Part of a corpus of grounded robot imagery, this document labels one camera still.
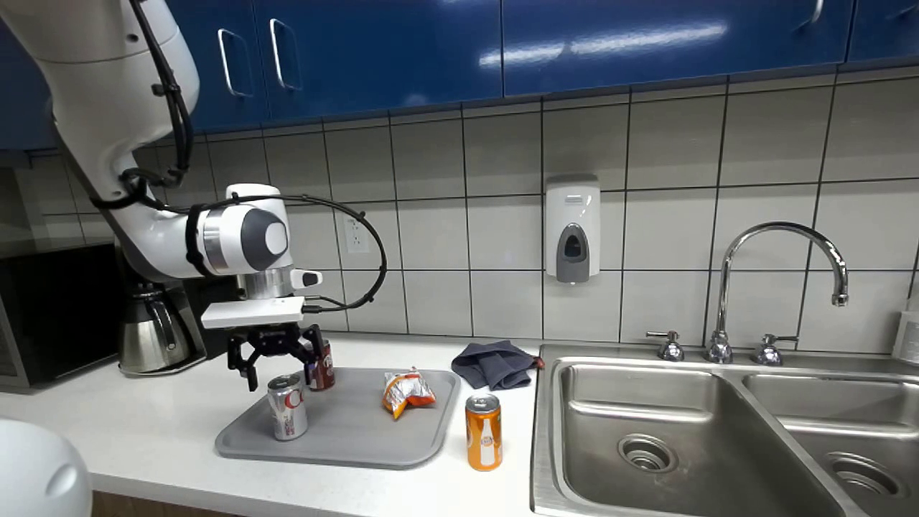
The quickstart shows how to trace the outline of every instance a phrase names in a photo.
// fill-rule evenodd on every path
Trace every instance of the sink basin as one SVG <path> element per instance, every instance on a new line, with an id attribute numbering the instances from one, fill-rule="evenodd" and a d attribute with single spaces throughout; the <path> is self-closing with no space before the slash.
<path id="1" fill-rule="evenodd" d="M 867 514 L 919 514 L 915 381 L 752 372 L 745 383 Z"/>
<path id="2" fill-rule="evenodd" d="M 561 358 L 541 378 L 535 507 L 844 514 L 776 427 L 706 368 Z"/>

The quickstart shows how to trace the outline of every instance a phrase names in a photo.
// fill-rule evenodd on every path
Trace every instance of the faucet handle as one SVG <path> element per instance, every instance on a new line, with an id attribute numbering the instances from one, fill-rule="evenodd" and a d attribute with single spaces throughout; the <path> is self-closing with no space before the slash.
<path id="1" fill-rule="evenodd" d="M 778 340 L 798 340 L 798 336 L 776 336 L 776 332 L 763 332 L 762 345 L 755 348 L 755 362 L 762 363 L 782 363 L 782 353 L 778 353 Z"/>
<path id="2" fill-rule="evenodd" d="M 663 348 L 660 348 L 660 358 L 666 358 L 666 362 L 683 362 L 683 348 L 681 348 L 681 332 L 678 330 L 666 330 L 666 332 L 647 332 L 647 339 L 654 339 L 654 340 L 663 340 Z"/>

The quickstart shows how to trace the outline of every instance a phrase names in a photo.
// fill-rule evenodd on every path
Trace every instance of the cloth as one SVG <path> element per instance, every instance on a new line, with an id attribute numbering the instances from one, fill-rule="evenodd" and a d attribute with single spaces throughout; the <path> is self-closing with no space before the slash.
<path id="1" fill-rule="evenodd" d="M 531 355 L 510 340 L 472 340 L 453 355 L 450 369 L 472 386 L 488 383 L 492 391 L 510 391 L 529 383 L 529 369 L 542 368 L 541 355 Z"/>

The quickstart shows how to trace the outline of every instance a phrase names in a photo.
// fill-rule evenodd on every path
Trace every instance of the stainless steel sink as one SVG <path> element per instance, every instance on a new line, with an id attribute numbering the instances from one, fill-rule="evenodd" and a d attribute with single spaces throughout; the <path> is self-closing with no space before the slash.
<path id="1" fill-rule="evenodd" d="M 919 514 L 919 369 L 542 348 L 538 514 Z"/>
<path id="2" fill-rule="evenodd" d="M 674 514 L 838 514 L 766 421 L 710 369 L 566 363 L 561 483 L 591 504 Z"/>
<path id="3" fill-rule="evenodd" d="M 915 381 L 752 372 L 745 383 L 867 514 L 919 514 Z"/>

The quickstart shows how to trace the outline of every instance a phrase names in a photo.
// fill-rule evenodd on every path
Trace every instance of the drain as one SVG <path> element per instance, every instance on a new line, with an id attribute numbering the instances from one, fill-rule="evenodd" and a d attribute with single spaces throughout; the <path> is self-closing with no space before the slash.
<path id="1" fill-rule="evenodd" d="M 678 454 L 653 434 L 624 437 L 621 455 L 640 470 L 668 470 L 678 464 Z"/>
<path id="2" fill-rule="evenodd" d="M 849 450 L 832 450 L 829 454 L 829 470 L 855 488 L 864 491 L 875 491 L 875 493 L 887 493 L 895 497 L 902 488 L 900 483 L 869 455 L 862 454 L 849 454 Z"/>

